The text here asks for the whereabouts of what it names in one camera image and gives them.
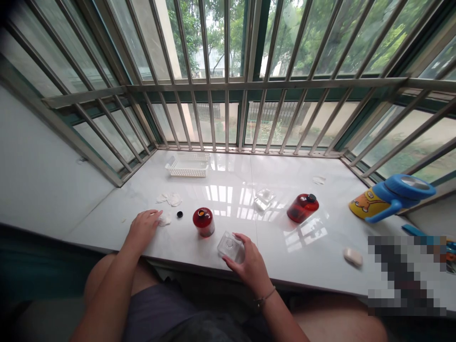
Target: red bottle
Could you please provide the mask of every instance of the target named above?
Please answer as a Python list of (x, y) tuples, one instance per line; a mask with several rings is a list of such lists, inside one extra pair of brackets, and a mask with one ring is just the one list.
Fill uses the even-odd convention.
[(215, 230), (214, 217), (208, 208), (199, 208), (193, 214), (193, 224), (203, 238), (208, 238)]
[(317, 198), (313, 194), (301, 194), (286, 211), (290, 219), (297, 223), (303, 223), (314, 211), (318, 209)]

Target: leg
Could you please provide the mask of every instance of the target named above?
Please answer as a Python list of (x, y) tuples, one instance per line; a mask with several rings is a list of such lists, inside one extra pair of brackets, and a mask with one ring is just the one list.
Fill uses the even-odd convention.
[(293, 316), (312, 342), (388, 341), (380, 319), (368, 316), (367, 307), (348, 295), (319, 295)]
[[(84, 290), (84, 302), (86, 306), (94, 297), (106, 272), (108, 271), (109, 266), (111, 266), (111, 263), (114, 261), (115, 256), (116, 254), (114, 253), (106, 255), (95, 265), (95, 267), (90, 272), (89, 277), (85, 283)], [(134, 272), (132, 296), (150, 286), (157, 284), (159, 284), (159, 281), (153, 276), (152, 272), (150, 271), (149, 264), (145, 260), (140, 259)]]

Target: white plastic basket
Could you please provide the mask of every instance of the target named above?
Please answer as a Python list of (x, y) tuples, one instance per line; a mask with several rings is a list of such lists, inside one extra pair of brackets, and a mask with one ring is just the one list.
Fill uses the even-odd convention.
[(203, 178), (208, 174), (209, 153), (201, 152), (177, 152), (172, 156), (165, 168), (172, 177), (195, 177)]

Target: person's left hand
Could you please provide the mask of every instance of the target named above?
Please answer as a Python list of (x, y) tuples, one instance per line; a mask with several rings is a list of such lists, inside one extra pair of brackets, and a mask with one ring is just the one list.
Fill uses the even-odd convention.
[(147, 245), (155, 236), (159, 223), (158, 218), (163, 210), (146, 210), (138, 214), (130, 226), (130, 231), (123, 243), (122, 249), (140, 257)]

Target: bottle cap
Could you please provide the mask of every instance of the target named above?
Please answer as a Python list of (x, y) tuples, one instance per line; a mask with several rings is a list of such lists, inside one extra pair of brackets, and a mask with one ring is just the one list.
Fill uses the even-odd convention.
[(311, 203), (314, 203), (317, 200), (317, 198), (314, 194), (309, 194), (309, 196), (307, 196), (307, 200)]

